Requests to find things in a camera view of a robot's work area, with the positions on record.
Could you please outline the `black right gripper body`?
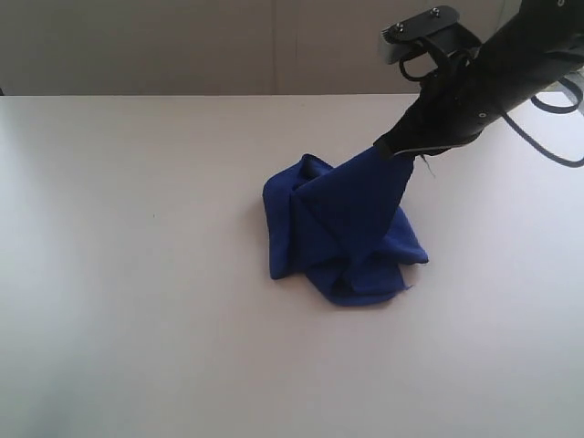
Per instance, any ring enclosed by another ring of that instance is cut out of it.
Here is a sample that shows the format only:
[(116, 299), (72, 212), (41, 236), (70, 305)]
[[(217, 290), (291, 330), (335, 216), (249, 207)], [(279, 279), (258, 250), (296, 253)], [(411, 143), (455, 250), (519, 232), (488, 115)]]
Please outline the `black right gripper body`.
[(401, 73), (421, 84), (419, 98), (398, 124), (428, 126), (474, 141), (486, 126), (516, 107), (516, 42), (491, 36), (477, 50), (450, 55), (432, 49), (399, 61)]

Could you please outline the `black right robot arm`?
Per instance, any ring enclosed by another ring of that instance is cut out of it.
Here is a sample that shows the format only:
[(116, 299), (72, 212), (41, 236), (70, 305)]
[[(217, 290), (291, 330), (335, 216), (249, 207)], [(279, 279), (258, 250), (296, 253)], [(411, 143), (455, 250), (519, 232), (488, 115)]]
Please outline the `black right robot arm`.
[(385, 28), (380, 47), (420, 94), (375, 147), (389, 157), (440, 154), (582, 68), (583, 4), (524, 1), (486, 41), (439, 5)]

